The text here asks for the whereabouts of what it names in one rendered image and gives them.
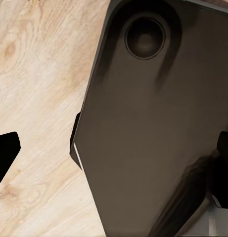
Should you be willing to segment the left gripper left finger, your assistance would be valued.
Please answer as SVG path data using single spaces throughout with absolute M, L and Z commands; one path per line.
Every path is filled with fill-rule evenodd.
M 0 135 L 0 183 L 21 150 L 16 131 Z

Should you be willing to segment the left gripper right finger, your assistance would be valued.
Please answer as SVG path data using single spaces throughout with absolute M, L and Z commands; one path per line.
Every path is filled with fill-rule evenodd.
M 222 131 L 220 133 L 217 149 L 228 164 L 228 132 Z

